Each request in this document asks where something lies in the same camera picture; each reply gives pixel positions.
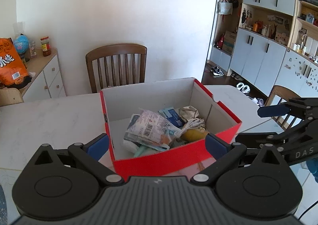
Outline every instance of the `orange snack bag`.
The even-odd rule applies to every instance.
[[[0,81],[8,88],[21,89],[31,79],[12,41],[0,39]]]

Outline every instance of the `glass bottle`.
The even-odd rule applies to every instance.
[[[306,33],[301,29],[298,32],[297,44],[299,45],[299,53],[302,53],[302,50],[305,45]]]

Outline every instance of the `screw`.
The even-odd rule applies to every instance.
[[[193,180],[196,182],[206,182],[209,180],[209,177],[206,174],[196,174],[193,176]]]
[[[109,183],[118,183],[121,180],[122,180],[121,176],[117,174],[108,175],[106,177],[106,181],[108,181]]]

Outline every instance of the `photo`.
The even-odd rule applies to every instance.
[[[275,15],[268,15],[267,20],[268,21],[275,21]]]
[[[282,25],[284,23],[284,18],[275,16],[275,22]]]

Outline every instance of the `barcode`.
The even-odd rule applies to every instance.
[[[149,135],[150,135],[150,133],[151,133],[151,130],[152,130],[152,124],[147,124],[147,126],[146,126],[146,129],[145,129],[145,131],[144,131],[144,136],[147,136],[147,137],[149,137]]]
[[[19,78],[20,77],[20,73],[19,72],[17,72],[17,73],[15,73],[15,74],[12,74],[12,79],[17,79],[17,78]]]

